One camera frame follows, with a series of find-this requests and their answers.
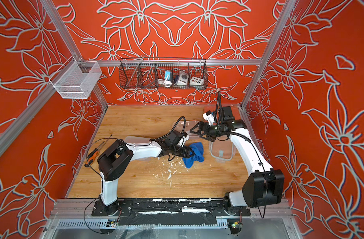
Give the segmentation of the blue cleaning cloth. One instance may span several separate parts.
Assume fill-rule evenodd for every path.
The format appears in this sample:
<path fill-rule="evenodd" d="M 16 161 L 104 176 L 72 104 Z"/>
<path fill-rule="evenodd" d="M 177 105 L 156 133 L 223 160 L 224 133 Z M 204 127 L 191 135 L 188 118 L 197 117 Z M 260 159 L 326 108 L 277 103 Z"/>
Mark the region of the blue cleaning cloth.
<path fill-rule="evenodd" d="M 191 151 L 188 157 L 183 158 L 183 162 L 187 169 L 191 168 L 194 162 L 204 162 L 204 149 L 201 142 L 196 142 L 190 145 Z"/>

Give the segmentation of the clear lunch box lid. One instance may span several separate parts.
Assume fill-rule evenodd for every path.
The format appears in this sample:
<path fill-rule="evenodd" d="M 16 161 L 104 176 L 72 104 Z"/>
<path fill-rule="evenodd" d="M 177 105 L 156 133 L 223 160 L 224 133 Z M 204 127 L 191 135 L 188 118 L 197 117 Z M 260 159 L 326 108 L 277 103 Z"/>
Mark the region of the clear lunch box lid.
<path fill-rule="evenodd" d="M 236 151 L 236 147 L 229 139 L 225 141 L 216 140 L 209 143 L 210 155 L 220 163 L 231 161 Z"/>

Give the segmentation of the clear lunch box with lid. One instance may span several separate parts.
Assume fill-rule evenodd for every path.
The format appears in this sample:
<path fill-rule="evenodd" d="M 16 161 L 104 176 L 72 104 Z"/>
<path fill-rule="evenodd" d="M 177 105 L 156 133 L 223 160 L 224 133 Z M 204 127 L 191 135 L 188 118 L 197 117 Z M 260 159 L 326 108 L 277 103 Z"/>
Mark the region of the clear lunch box with lid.
<path fill-rule="evenodd" d="M 198 123 L 198 120 L 186 120 L 186 122 L 180 120 L 174 130 L 181 132 L 184 128 L 185 132 L 189 135 L 189 138 L 196 139 L 199 138 L 199 135 L 190 133 L 190 130 Z"/>

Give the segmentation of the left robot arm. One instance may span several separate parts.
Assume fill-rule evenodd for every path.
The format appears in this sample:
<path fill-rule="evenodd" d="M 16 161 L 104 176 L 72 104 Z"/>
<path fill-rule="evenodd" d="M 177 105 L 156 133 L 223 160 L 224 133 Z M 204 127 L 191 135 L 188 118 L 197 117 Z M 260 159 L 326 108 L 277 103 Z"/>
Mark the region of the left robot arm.
<path fill-rule="evenodd" d="M 128 143 L 116 139 L 97 159 L 102 185 L 99 202 L 106 208 L 117 202 L 118 179 L 131 161 L 163 156 L 168 156 L 171 161 L 174 157 L 195 156 L 193 149 L 186 145 L 187 140 L 187 133 L 175 130 L 145 143 Z"/>

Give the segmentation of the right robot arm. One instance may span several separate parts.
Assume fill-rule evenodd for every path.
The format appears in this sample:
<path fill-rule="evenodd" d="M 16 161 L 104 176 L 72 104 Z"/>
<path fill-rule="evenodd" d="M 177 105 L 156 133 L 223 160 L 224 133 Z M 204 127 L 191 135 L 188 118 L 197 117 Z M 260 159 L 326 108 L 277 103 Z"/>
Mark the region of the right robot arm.
<path fill-rule="evenodd" d="M 226 136 L 236 147 L 249 174 L 242 189 L 224 196 L 225 206 L 255 208 L 279 204 L 284 175 L 265 160 L 243 120 L 235 119 L 231 107 L 217 107 L 214 112 L 204 113 L 203 118 L 205 121 L 198 122 L 190 133 L 210 142 Z"/>

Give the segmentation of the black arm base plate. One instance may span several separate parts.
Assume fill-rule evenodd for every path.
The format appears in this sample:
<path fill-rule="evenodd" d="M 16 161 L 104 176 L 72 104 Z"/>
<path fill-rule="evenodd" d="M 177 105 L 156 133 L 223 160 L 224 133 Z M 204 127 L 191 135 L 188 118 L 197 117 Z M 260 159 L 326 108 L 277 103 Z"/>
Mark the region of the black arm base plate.
<path fill-rule="evenodd" d="M 94 202 L 91 215 L 130 216 L 142 214 L 196 213 L 213 216 L 250 216 L 249 207 L 230 207 L 223 198 L 121 198 L 110 206 Z"/>

